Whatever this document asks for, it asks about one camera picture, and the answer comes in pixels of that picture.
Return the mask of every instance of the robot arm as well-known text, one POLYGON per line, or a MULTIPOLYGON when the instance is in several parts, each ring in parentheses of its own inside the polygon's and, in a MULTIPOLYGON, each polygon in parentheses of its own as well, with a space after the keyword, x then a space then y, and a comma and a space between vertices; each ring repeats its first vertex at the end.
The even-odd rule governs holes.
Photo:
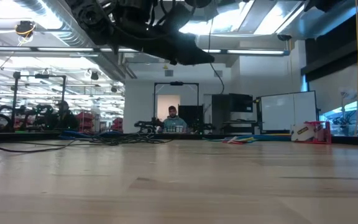
POLYGON ((196 7, 205 7, 198 1, 205 0, 186 0, 193 5, 191 11, 181 3, 176 4, 165 15, 164 23, 156 25, 147 22, 157 0, 65 1, 90 39, 96 45, 110 46, 115 53, 123 46, 167 59, 173 65, 214 62, 213 56, 196 46, 195 35, 178 31, 191 19, 196 7))

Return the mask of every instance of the pipe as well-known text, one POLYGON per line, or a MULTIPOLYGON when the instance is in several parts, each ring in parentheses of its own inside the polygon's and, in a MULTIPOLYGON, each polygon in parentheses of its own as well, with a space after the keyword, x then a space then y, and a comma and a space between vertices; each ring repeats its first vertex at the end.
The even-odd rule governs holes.
MULTIPOLYGON (((62 22, 60 30, 71 30, 70 33, 53 33, 70 47, 96 47, 86 32, 81 29, 75 19, 71 16, 68 6, 62 0, 13 0, 21 7, 30 9, 40 16, 46 15, 47 11, 43 5, 47 6, 62 22)), ((114 57, 109 57, 106 53, 101 53, 98 57, 88 60, 97 63, 100 69, 113 80, 125 79, 125 73, 119 68, 114 57)))

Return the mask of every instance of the person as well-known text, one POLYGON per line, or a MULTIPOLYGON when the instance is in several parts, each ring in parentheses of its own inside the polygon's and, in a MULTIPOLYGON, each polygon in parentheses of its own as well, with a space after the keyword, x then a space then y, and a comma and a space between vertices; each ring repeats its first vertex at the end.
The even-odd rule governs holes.
POLYGON ((181 132, 185 133, 187 130, 186 122, 179 118, 178 111, 174 106, 168 108, 169 116, 163 121, 165 132, 181 132))
POLYGON ((66 101, 61 101, 57 104, 59 106, 59 113, 60 116, 62 116, 62 119, 59 117, 59 122, 56 126, 56 128, 60 129, 78 129, 79 124, 76 119, 76 117, 73 115, 73 113, 70 111, 70 107, 68 106, 68 103, 66 101))

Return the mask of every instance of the whiteboard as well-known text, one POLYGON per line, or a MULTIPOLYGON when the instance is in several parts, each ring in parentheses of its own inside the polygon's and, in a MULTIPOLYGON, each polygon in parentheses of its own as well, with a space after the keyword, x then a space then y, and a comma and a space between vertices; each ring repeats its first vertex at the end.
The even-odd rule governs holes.
POLYGON ((262 96, 260 104, 263 131, 291 130, 294 124, 317 120, 314 91, 262 96))

